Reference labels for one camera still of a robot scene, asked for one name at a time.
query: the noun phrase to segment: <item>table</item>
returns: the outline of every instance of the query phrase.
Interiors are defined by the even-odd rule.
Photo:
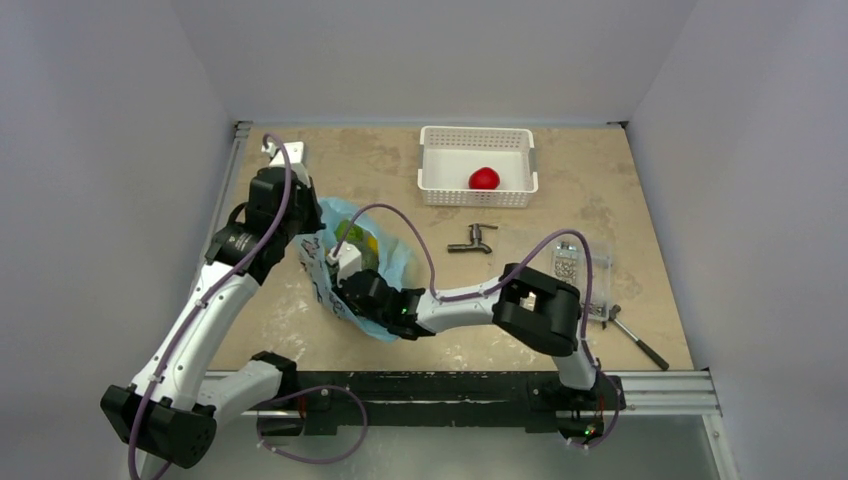
[[[657,350],[672,369],[691,370],[666,269],[624,131],[620,128],[534,128],[539,192],[526,209],[424,206],[417,187],[419,128],[259,128],[251,129],[243,165],[230,195],[231,205],[247,199],[256,171],[267,165],[262,134],[303,141],[307,167],[319,196],[359,205],[390,203],[421,230],[433,253],[436,285],[453,288],[493,276],[493,255],[448,254],[448,243],[466,243],[473,222],[536,233],[520,251],[496,252],[521,258],[557,228],[576,228],[590,240],[612,245],[612,294],[619,318]],[[418,244],[391,212],[372,217],[401,238],[424,263]],[[497,249],[499,231],[486,231]],[[427,283],[417,268],[416,285]],[[589,326],[593,354],[603,368],[656,370],[657,367],[617,328]],[[384,343],[362,333],[321,307],[293,248],[233,323],[210,366],[237,370],[249,358],[271,350],[294,359],[301,370],[553,370],[544,355],[525,347],[495,326],[458,328],[414,342]]]

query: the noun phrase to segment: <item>red tomato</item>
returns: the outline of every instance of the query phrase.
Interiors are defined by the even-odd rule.
[[[468,177],[468,188],[474,190],[494,190],[501,184],[498,172],[489,167],[483,167]]]

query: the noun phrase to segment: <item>clear plastic bag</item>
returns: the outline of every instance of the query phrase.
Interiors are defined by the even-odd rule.
[[[382,340],[392,342],[397,336],[386,331],[364,317],[358,317],[333,292],[330,283],[330,267],[327,265],[326,254],[336,245],[336,228],[359,210],[359,207],[340,198],[321,198],[321,221],[326,225],[324,230],[316,234],[298,235],[294,238],[300,263],[312,279],[315,296],[318,302],[330,309],[339,318],[355,323],[363,332]],[[404,274],[413,258],[412,251],[397,238],[384,232],[368,214],[363,214],[356,220],[356,225],[368,232],[377,241],[377,272],[394,288],[404,288]]]

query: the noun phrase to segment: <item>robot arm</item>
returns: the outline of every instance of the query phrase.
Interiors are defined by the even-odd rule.
[[[373,270],[362,270],[359,251],[343,244],[335,265],[336,293],[354,313],[386,327],[407,340],[474,325],[497,325],[536,352],[550,355],[563,386],[590,390],[597,381],[591,359],[577,338],[580,331],[580,292],[565,282],[531,268],[498,292],[485,296],[517,264],[479,285],[440,292],[440,298],[480,293],[459,301],[442,301],[423,288],[397,290]]]
[[[142,392],[156,382],[143,412],[138,447],[180,467],[195,465],[209,448],[217,425],[226,423],[244,410],[277,396],[287,386],[287,373],[294,362],[282,357],[258,354],[242,370],[214,387],[201,390],[201,383],[227,331],[248,300],[265,282],[271,268],[279,263],[292,238],[324,228],[315,190],[303,165],[303,143],[283,146],[292,167],[292,184],[285,215],[264,247],[231,276],[208,301],[210,286],[224,278],[259,243],[272,226],[283,198],[285,168],[283,155],[276,150],[267,168],[257,172],[250,183],[248,201],[239,205],[229,222],[215,235],[206,252],[197,288],[145,367],[128,387],[112,385],[103,395],[100,407],[122,441],[127,443]],[[244,211],[244,221],[237,221]],[[188,327],[185,319],[199,308]],[[174,338],[179,338],[161,374],[161,359]]]
[[[202,380],[215,352],[238,313],[264,283],[271,268],[282,260],[292,238],[324,228],[315,190],[303,165],[304,146],[287,143],[293,181],[286,213],[270,241],[236,275],[203,302],[211,285],[221,280],[258,244],[272,226],[283,198],[285,168],[282,155],[269,152],[272,161],[251,181],[248,201],[230,215],[228,224],[212,238],[206,264],[193,292],[162,346],[128,387],[112,385],[101,399],[118,436],[128,442],[141,392],[157,382],[142,416],[138,447],[159,459],[190,468],[204,456],[217,426],[245,410],[284,392],[299,390],[296,364],[273,353],[254,356],[239,372],[214,384]],[[238,215],[244,211],[244,221]],[[335,291],[357,315],[385,326],[408,340],[433,336],[450,328],[498,325],[529,348],[551,355],[560,382],[571,389],[590,390],[597,374],[577,338],[580,326],[579,292],[530,268],[523,269],[500,291],[488,296],[444,302],[425,289],[396,290],[373,270],[363,270],[355,247],[343,245],[335,264]],[[443,291],[440,297],[483,292],[509,274],[480,285]],[[200,313],[181,332],[184,319]],[[155,371],[172,339],[180,340],[160,375]]]

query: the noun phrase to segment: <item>white plastic basket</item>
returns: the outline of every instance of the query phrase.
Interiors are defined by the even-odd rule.
[[[523,208],[539,189],[530,130],[424,127],[420,143],[425,205]],[[483,167],[498,172],[497,189],[468,188],[468,177]]]

